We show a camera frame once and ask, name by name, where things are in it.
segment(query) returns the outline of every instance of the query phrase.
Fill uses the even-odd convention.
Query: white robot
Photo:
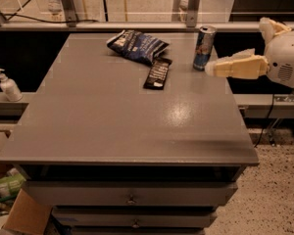
[[[260,31],[266,43],[264,56],[255,55],[254,49],[245,50],[231,57],[209,61],[206,73],[242,79],[266,75],[271,81],[294,89],[294,31],[268,18],[261,19]],[[294,90],[281,100],[294,102]]]

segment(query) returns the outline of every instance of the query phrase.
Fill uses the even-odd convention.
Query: drawer
[[[203,229],[194,228],[93,228],[75,227],[71,230],[72,235],[205,235]]]
[[[193,209],[91,209],[91,208],[54,208],[53,216],[68,226],[103,227],[209,227],[216,219],[213,211]]]
[[[203,182],[39,182],[23,188],[50,206],[224,206],[236,183]]]

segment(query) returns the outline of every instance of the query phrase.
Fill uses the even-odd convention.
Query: blue can
[[[197,71],[204,71],[208,63],[217,30],[212,26],[202,26],[199,29],[197,43],[195,48],[195,58],[193,67]]]

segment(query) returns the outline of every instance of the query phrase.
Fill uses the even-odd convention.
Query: drawer knob
[[[138,229],[139,228],[139,224],[137,220],[134,220],[134,224],[131,226],[134,229]]]
[[[129,196],[129,200],[126,201],[127,204],[129,206],[135,206],[136,205],[136,201],[134,201],[134,197],[133,196]]]

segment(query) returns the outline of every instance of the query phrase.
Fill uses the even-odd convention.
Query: white bottle
[[[23,95],[16,84],[16,82],[2,73],[4,70],[0,69],[0,88],[6,94],[9,101],[16,102],[22,99]]]

